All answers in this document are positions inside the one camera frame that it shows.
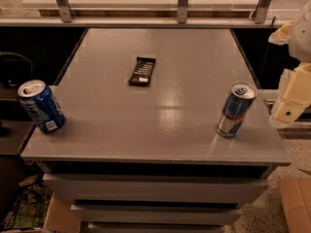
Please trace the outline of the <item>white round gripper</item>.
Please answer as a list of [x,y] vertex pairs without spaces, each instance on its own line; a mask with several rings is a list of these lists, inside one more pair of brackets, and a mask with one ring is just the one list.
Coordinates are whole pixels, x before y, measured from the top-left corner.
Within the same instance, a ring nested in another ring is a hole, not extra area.
[[296,15],[273,32],[268,42],[289,44],[291,57],[300,63],[293,70],[285,69],[280,77],[278,97],[272,107],[271,124],[292,124],[311,105],[311,1]]

